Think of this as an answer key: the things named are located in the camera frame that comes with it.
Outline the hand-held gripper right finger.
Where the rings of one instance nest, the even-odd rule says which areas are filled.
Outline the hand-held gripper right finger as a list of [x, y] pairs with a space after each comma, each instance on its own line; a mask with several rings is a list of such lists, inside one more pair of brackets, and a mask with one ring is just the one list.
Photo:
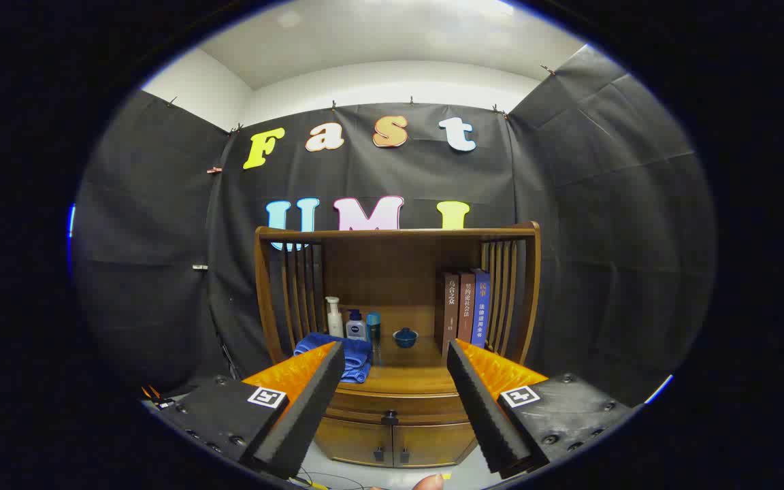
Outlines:
[[454, 339], [447, 368], [490, 472], [554, 468], [597, 446], [640, 410], [582, 376], [545, 376]]

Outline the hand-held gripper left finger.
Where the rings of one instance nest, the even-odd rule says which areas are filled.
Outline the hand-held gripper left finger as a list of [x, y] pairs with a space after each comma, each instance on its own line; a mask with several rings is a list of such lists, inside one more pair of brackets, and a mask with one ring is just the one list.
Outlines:
[[341, 341], [289, 357], [248, 378], [217, 375], [180, 397], [144, 385], [150, 413], [227, 465], [296, 477], [345, 367]]

